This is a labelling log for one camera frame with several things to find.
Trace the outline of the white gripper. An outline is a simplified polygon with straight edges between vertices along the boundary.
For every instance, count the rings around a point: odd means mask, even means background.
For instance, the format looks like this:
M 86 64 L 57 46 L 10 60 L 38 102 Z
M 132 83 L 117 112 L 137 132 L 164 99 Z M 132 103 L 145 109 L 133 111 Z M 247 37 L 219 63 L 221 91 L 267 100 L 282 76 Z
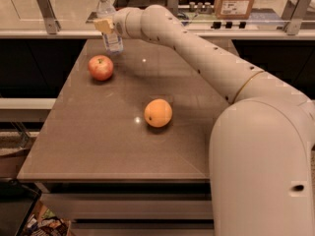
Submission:
M 114 33 L 115 27 L 115 30 L 123 38 L 140 39 L 142 37 L 142 13 L 143 11 L 139 8 L 123 8 L 115 13 L 113 21 L 111 19 L 95 19 L 94 27 L 96 30 L 106 34 Z

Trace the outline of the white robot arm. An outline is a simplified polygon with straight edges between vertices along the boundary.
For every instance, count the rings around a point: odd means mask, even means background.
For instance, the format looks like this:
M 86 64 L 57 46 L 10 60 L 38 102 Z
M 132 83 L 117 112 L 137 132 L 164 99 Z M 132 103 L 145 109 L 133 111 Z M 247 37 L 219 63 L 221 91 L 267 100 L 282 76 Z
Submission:
M 94 26 L 173 49 L 228 102 L 210 138 L 216 236 L 315 236 L 311 99 L 187 31 L 162 6 L 124 8 Z

